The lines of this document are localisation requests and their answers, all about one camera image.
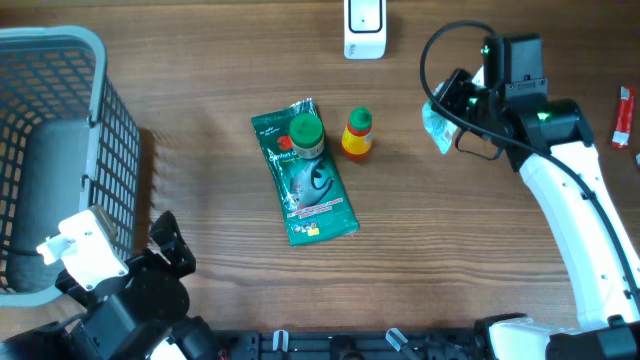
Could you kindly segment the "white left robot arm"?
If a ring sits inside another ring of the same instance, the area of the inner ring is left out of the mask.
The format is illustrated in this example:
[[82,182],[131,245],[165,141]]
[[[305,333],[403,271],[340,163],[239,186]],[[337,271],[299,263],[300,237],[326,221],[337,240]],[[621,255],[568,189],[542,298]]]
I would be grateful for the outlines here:
[[55,287],[86,311],[15,335],[1,343],[3,359],[217,359],[222,351],[201,317],[187,315],[190,299],[181,279],[196,259],[175,216],[152,224],[158,253],[145,250],[126,261],[129,273],[86,291],[64,270]]

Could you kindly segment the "green lid jar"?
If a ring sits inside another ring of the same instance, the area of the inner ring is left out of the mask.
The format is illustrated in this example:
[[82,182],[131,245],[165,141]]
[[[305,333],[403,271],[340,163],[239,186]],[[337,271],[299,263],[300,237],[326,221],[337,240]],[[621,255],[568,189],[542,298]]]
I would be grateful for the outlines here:
[[324,126],[314,114],[295,116],[289,124],[289,137],[295,153],[303,159],[314,159],[324,150]]

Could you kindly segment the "small red sachet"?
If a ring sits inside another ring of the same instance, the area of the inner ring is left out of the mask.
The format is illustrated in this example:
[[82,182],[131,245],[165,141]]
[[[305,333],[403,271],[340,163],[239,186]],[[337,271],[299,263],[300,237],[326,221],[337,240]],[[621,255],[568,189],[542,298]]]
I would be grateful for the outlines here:
[[629,146],[634,110],[635,90],[628,86],[621,86],[616,116],[616,126],[611,139],[611,145],[613,148],[625,149]]

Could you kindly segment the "red yellow sauce bottle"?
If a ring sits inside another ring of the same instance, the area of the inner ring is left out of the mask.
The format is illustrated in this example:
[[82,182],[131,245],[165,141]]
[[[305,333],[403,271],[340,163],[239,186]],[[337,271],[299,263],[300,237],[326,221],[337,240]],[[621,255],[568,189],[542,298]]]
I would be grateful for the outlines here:
[[366,107],[355,108],[343,132],[341,146],[352,161],[364,161],[372,148],[373,116]]

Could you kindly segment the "light green tissue packet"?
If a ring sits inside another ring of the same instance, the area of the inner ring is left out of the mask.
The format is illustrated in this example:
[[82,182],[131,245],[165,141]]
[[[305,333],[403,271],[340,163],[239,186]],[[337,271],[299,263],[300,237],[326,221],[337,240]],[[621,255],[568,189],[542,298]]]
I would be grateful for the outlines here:
[[442,155],[450,150],[458,127],[432,109],[432,102],[427,100],[422,107],[422,121],[426,133],[433,140]]

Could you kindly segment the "green 3M gloves packet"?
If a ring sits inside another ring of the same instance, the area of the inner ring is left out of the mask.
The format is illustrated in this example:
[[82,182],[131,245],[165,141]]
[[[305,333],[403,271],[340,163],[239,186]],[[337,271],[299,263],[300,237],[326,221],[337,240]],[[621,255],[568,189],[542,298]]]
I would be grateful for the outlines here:
[[303,113],[320,118],[311,98],[251,118],[293,247],[350,235],[360,228],[327,144],[325,127],[324,150],[318,157],[303,159],[292,147],[289,124]]

